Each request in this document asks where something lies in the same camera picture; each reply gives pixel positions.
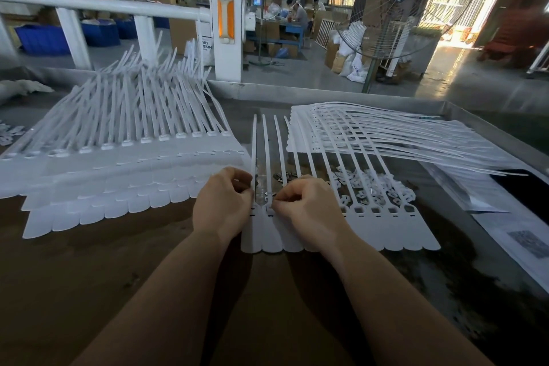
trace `white fence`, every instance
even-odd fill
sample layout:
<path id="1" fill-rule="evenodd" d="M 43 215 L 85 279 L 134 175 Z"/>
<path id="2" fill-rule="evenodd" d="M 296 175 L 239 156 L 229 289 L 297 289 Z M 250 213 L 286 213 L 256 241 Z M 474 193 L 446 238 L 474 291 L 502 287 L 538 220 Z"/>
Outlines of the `white fence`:
<path id="1" fill-rule="evenodd" d="M 52 6 L 57 10 L 59 22 L 67 44 L 79 69 L 92 70 L 86 39 L 82 32 L 76 9 L 134 15 L 141 55 L 145 61 L 157 59 L 153 16 L 211 23 L 211 12 L 204 7 L 184 7 L 162 3 L 135 2 L 131 0 L 0 0 L 1 2 L 27 3 Z M 0 16 L 0 58 L 11 65 L 19 65 L 20 59 L 11 40 L 10 33 Z"/>

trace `blue plastic crate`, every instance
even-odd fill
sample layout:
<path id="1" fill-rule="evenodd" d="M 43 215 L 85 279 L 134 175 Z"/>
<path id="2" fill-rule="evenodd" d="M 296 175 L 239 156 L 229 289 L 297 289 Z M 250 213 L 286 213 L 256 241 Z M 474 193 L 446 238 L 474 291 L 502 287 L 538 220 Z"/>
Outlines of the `blue plastic crate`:
<path id="1" fill-rule="evenodd" d="M 154 20 L 154 27 L 155 28 L 164 28 L 169 29 L 170 28 L 170 20 L 168 18 L 161 18 L 158 16 L 153 16 Z"/>
<path id="2" fill-rule="evenodd" d="M 90 46 L 113 46 L 120 45 L 120 36 L 116 23 L 107 19 L 98 19 L 101 25 L 82 23 L 82 30 L 86 42 Z"/>
<path id="3" fill-rule="evenodd" d="M 23 50 L 31 55 L 67 55 L 69 45 L 61 27 L 24 25 L 15 29 Z"/>
<path id="4" fill-rule="evenodd" d="M 136 23 L 133 20 L 114 19 L 118 27 L 118 35 L 120 39 L 135 39 L 137 38 Z"/>

